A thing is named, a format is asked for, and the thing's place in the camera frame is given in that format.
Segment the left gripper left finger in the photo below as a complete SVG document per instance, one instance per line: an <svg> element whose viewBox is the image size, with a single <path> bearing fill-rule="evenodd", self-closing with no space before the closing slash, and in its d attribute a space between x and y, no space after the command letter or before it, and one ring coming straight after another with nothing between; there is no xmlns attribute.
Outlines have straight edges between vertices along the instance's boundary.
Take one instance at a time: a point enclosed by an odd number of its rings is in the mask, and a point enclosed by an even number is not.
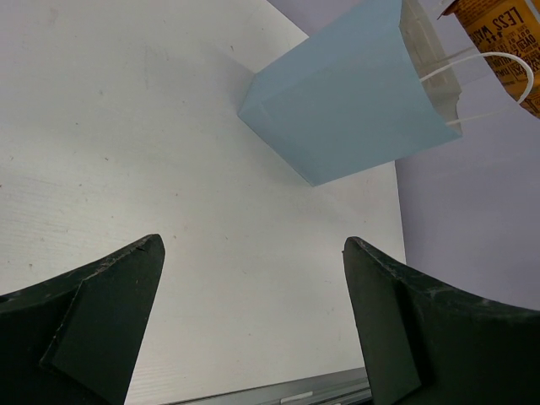
<svg viewBox="0 0 540 405"><path fill-rule="evenodd" d="M164 266L160 235L1 297L3 404L123 404Z"/></svg>

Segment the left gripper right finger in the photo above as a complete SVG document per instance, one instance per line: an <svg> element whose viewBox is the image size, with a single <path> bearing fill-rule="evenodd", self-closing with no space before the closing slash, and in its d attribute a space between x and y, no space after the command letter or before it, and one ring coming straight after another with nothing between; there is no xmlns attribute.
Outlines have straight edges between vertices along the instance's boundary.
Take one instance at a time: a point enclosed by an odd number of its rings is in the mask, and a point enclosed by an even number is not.
<svg viewBox="0 0 540 405"><path fill-rule="evenodd" d="M538 403L536 310L470 294L358 237L343 264L374 403Z"/></svg>

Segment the orange Kettle chips bag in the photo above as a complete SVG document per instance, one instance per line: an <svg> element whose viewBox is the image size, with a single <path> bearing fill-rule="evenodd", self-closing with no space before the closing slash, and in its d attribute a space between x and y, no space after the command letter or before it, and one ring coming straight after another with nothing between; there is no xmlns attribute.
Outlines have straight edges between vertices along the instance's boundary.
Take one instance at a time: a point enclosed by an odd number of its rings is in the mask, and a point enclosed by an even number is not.
<svg viewBox="0 0 540 405"><path fill-rule="evenodd" d="M539 117L539 0L449 1L440 12L454 15L482 53L509 53L531 68L531 92L518 104Z"/></svg>

